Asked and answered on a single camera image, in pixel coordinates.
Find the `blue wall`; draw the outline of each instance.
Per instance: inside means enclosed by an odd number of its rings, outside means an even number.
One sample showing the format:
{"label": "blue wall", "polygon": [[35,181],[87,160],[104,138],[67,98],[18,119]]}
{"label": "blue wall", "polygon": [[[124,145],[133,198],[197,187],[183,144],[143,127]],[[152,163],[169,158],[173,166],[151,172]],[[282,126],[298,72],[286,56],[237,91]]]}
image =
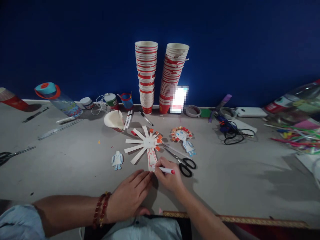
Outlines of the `blue wall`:
{"label": "blue wall", "polygon": [[319,1],[1,1],[0,86],[38,99],[51,81],[73,100],[132,90],[134,42],[190,45],[180,78],[188,104],[264,106],[320,77]]}

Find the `black scissors handle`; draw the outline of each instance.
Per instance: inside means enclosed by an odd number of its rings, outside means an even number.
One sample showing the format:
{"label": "black scissors handle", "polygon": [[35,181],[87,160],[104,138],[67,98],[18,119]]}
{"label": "black scissors handle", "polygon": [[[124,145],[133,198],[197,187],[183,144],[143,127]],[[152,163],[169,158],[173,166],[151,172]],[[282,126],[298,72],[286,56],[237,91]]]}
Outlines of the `black scissors handle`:
{"label": "black scissors handle", "polygon": [[0,166],[5,164],[9,159],[10,159],[10,155],[12,153],[9,153],[9,152],[2,152],[0,153]]}
{"label": "black scissors handle", "polygon": [[196,169],[197,168],[196,163],[193,160],[191,160],[189,158],[183,158],[182,160],[189,168],[191,168],[191,169]]}
{"label": "black scissors handle", "polygon": [[184,165],[183,163],[179,163],[179,168],[182,175],[184,175],[185,177],[192,177],[192,172],[186,165]]}

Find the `finger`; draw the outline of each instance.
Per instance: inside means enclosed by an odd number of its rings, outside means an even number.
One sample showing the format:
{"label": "finger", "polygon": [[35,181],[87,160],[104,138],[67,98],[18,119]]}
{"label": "finger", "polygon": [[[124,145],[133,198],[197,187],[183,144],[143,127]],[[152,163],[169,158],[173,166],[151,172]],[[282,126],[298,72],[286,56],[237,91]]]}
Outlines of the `finger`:
{"label": "finger", "polygon": [[149,171],[144,171],[142,173],[140,173],[138,176],[135,177],[135,179],[133,179],[131,181],[131,183],[133,184],[133,187],[138,186],[138,184],[149,174]]}
{"label": "finger", "polygon": [[133,179],[135,179],[140,173],[143,172],[143,169],[139,169],[137,171],[135,171],[134,173],[132,173],[129,177],[127,177],[127,179],[125,179],[124,181],[126,182],[132,182]]}
{"label": "finger", "polygon": [[136,189],[139,193],[141,193],[149,184],[149,182],[151,181],[152,175],[153,175],[153,172],[149,172],[149,174],[137,185]]}
{"label": "finger", "polygon": [[151,187],[152,187],[152,181],[150,181],[148,183],[148,185],[146,186],[146,188],[141,192],[141,194],[139,196],[141,202],[147,197]]}
{"label": "finger", "polygon": [[146,207],[138,207],[138,209],[135,211],[134,216],[140,216],[140,215],[151,215],[149,209]]}

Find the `red marker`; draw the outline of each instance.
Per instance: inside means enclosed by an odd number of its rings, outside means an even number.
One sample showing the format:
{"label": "red marker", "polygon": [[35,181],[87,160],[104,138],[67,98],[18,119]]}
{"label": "red marker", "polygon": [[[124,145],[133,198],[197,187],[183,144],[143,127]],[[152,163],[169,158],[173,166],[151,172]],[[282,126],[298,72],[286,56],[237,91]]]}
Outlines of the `red marker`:
{"label": "red marker", "polygon": [[171,168],[163,168],[163,167],[159,167],[159,169],[162,171],[162,172],[165,172],[165,173],[169,173],[169,174],[175,174],[175,171]]}

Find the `beaded bracelet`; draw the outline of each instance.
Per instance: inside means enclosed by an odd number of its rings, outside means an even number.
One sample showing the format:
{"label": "beaded bracelet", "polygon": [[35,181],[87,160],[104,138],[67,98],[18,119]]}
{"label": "beaded bracelet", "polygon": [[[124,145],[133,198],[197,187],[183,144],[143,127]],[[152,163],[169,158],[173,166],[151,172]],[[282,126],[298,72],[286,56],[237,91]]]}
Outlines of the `beaded bracelet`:
{"label": "beaded bracelet", "polygon": [[101,206],[101,202],[102,202],[102,200],[103,200],[103,198],[106,196],[108,194],[108,192],[105,192],[104,194],[102,194],[101,196],[100,196],[100,198],[99,198],[99,201],[98,201],[98,203],[97,203],[97,207],[96,207],[96,210],[95,210],[95,213],[94,213],[94,215],[93,215],[93,221],[92,221],[92,223],[93,223],[93,225],[92,225],[92,227],[93,227],[93,229],[96,229],[97,228],[97,217],[98,217],[98,212],[99,212],[99,210],[100,210],[100,206]]}
{"label": "beaded bracelet", "polygon": [[108,200],[111,196],[111,193],[110,192],[106,192],[106,197],[104,199],[104,203],[103,203],[103,206],[102,206],[102,211],[101,211],[101,214],[100,214],[100,228],[102,228],[103,226],[103,218],[104,218],[104,215],[106,213],[106,209],[107,209],[107,206],[108,206]]}

